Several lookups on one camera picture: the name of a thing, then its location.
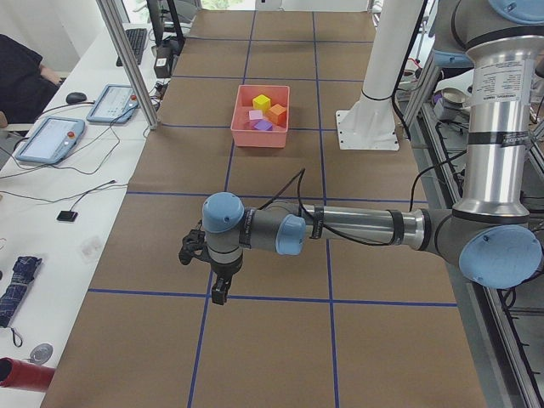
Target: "red cylinder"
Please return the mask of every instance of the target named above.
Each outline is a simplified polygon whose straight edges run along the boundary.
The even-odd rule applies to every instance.
[[[0,359],[0,387],[45,393],[53,379],[54,368],[4,357]]]

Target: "warning label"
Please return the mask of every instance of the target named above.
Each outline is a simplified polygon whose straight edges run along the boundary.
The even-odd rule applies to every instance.
[[[470,105],[522,101],[529,104],[534,62],[507,61],[474,70]]]

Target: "white table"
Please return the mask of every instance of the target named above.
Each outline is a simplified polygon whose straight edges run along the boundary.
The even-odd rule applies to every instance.
[[[156,82],[151,45],[148,39],[140,65],[149,90]],[[116,67],[115,63],[116,52],[104,29],[48,108],[64,105],[70,92],[83,92],[88,100],[95,100],[106,84],[129,84],[124,69]],[[55,110],[50,115],[84,119],[90,109],[91,105],[83,105]],[[59,166],[93,171],[117,142],[112,131],[99,136],[105,129],[107,126],[87,124],[85,134],[75,149],[99,139]],[[112,179],[118,184],[126,184],[144,147],[146,129],[147,122],[141,110],[136,110],[126,124],[115,125],[114,130],[121,142],[93,175],[42,168],[13,178],[0,178],[0,190],[56,200],[91,190]],[[0,172],[0,177],[21,172],[10,160]],[[3,272],[0,292],[5,292],[18,256],[36,256],[43,261],[10,323],[22,335],[24,344],[16,348],[11,331],[0,330],[0,357],[23,360],[39,343],[51,343],[54,354],[45,365],[57,366],[126,189],[114,187],[86,195],[74,208],[79,215],[73,224],[61,223],[56,217],[59,211],[70,209],[76,199],[48,204],[3,194],[0,201],[0,270]],[[38,407],[43,396],[42,393],[0,388],[0,406]]]

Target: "computer mouse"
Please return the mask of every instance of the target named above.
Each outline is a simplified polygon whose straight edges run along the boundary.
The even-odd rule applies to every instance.
[[[87,100],[87,95],[83,92],[72,92],[66,96],[66,103],[68,105],[77,104]]]

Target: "person's hand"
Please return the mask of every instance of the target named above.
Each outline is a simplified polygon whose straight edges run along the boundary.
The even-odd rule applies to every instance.
[[[0,128],[6,128],[8,126],[8,119],[0,110]]]
[[[60,77],[51,68],[45,65],[40,65],[40,75],[55,85],[60,85]]]

